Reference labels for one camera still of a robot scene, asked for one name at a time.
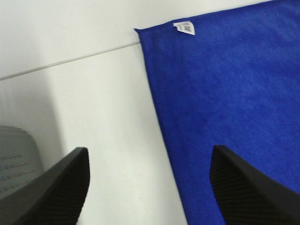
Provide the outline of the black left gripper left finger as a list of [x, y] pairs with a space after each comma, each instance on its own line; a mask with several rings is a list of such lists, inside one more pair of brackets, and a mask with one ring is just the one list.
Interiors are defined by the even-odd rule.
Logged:
[[0, 201], [2, 225], [75, 225], [90, 186], [88, 149], [76, 148]]

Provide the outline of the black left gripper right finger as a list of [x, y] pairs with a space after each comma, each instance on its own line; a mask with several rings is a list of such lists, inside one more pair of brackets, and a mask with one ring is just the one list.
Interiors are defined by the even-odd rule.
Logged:
[[215, 145], [210, 184], [227, 225], [298, 225], [300, 195], [223, 145]]

